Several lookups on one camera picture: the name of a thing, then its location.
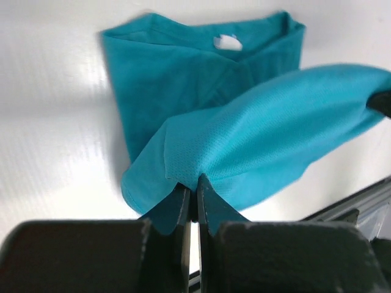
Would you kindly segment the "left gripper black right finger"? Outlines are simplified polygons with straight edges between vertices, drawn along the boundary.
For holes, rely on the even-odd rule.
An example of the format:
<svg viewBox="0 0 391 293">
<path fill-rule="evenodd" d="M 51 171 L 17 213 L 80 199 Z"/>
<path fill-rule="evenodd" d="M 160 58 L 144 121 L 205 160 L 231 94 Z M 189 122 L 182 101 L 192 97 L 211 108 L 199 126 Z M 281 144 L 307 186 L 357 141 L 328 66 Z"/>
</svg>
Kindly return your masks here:
<svg viewBox="0 0 391 293">
<path fill-rule="evenodd" d="M 390 255 L 339 221 L 225 222 L 200 229 L 202 292 L 389 292 Z"/>
</svg>

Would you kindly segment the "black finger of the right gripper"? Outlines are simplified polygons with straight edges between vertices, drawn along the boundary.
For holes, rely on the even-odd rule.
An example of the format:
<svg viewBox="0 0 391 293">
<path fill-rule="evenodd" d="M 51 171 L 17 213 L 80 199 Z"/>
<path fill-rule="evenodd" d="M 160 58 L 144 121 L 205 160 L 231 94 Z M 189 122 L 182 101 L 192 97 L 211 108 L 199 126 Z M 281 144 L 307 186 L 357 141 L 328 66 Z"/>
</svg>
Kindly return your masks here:
<svg viewBox="0 0 391 293">
<path fill-rule="evenodd" d="M 374 93 L 367 101 L 367 107 L 391 118 L 391 91 Z"/>
</svg>

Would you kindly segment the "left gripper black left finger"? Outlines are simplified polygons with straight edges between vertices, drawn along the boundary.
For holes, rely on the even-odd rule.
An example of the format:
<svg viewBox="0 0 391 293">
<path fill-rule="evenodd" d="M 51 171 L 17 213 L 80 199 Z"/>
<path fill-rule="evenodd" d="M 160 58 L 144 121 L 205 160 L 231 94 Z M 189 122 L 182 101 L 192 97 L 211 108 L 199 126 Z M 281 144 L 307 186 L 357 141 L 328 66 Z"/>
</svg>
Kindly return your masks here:
<svg viewBox="0 0 391 293">
<path fill-rule="evenodd" d="M 137 220 L 43 220 L 1 247 L 2 292 L 187 292 L 191 193 L 184 186 Z"/>
</svg>

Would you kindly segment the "teal t shirt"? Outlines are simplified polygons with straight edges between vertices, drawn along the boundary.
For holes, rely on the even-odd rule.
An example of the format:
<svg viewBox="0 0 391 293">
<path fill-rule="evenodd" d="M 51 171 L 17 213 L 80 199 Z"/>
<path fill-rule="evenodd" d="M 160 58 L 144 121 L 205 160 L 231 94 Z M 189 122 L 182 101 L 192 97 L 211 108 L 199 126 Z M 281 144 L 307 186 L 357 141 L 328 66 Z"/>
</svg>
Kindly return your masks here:
<svg viewBox="0 0 391 293">
<path fill-rule="evenodd" d="M 237 210 L 287 187 L 366 132 L 390 73 L 356 64 L 299 68 L 305 26 L 287 12 L 186 26 L 150 13 L 102 32 L 130 167 L 120 186 L 145 214 L 206 175 Z"/>
</svg>

